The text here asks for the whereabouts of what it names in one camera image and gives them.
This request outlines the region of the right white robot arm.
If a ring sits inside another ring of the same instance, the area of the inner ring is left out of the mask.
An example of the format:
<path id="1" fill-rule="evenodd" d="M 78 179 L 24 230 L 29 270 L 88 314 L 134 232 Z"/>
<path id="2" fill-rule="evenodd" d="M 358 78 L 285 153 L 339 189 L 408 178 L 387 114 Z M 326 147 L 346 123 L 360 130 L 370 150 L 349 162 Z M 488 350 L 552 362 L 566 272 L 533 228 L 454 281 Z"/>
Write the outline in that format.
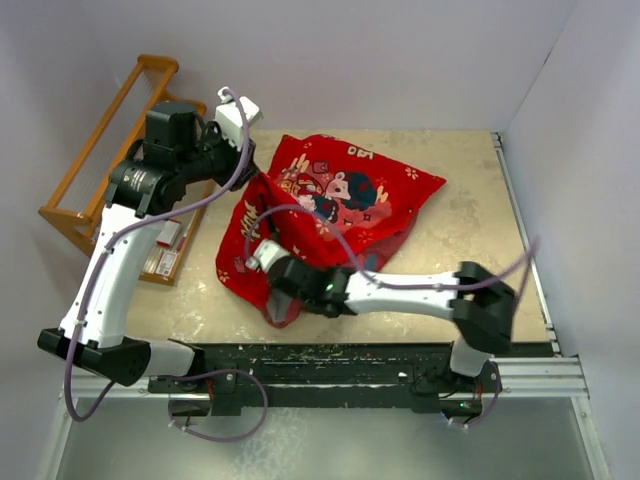
<path id="1" fill-rule="evenodd" d="M 516 292 L 481 265 L 465 261 L 454 272 L 382 274 L 350 267 L 320 269 L 285 255 L 266 266 L 270 287 L 327 318 L 370 313 L 406 313 L 456 326 L 446 383 L 467 391 L 488 359 L 511 348 Z"/>

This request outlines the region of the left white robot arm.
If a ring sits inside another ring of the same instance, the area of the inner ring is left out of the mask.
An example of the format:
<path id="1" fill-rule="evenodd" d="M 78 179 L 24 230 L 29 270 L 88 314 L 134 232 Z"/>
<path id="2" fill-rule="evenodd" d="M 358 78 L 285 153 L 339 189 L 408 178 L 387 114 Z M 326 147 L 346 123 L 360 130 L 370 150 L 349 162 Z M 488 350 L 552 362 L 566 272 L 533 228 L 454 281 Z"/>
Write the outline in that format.
<path id="1" fill-rule="evenodd" d="M 225 95 L 206 122 L 187 102 L 162 101 L 146 114 L 145 133 L 109 175 L 97 243 L 81 287 L 56 328 L 40 332 L 39 349 L 115 383 L 170 376 L 184 392 L 202 387 L 196 350 L 177 341 L 129 338 L 129 306 L 149 253 L 174 206 L 192 183 L 224 191 L 255 173 L 249 127 L 261 115 L 249 98 Z"/>

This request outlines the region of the red printed pillowcase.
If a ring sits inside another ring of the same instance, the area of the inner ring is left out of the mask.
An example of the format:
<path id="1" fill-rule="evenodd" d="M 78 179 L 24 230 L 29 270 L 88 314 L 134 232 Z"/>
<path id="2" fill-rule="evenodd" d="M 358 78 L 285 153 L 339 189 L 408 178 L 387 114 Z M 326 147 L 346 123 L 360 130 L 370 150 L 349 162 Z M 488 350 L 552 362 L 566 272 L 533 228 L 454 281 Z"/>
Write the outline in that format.
<path id="1" fill-rule="evenodd" d="M 425 202 L 446 181 L 335 137 L 285 135 L 269 169 L 236 204 L 216 257 L 219 280 L 276 328 L 297 319 L 302 304 L 270 290 L 245 255 L 264 239 L 319 267 L 346 265 L 340 232 L 368 270 L 380 270 L 413 229 Z"/>

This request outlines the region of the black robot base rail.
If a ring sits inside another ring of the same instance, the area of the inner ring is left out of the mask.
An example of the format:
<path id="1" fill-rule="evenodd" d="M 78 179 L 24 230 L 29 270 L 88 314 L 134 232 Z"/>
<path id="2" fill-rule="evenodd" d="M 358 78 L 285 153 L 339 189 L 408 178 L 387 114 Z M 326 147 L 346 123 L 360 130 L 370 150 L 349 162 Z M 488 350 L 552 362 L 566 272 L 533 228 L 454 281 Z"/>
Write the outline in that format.
<path id="1" fill-rule="evenodd" d="M 499 394 L 518 360 L 548 359 L 545 343 L 520 343 L 475 376 L 454 372 L 446 343 L 195 344 L 184 374 L 151 364 L 138 340 L 106 349 L 86 347 L 85 369 L 119 385 L 147 382 L 170 396 L 178 413 L 237 416 L 249 407 L 408 409 L 447 417 L 479 416 L 484 394 Z"/>

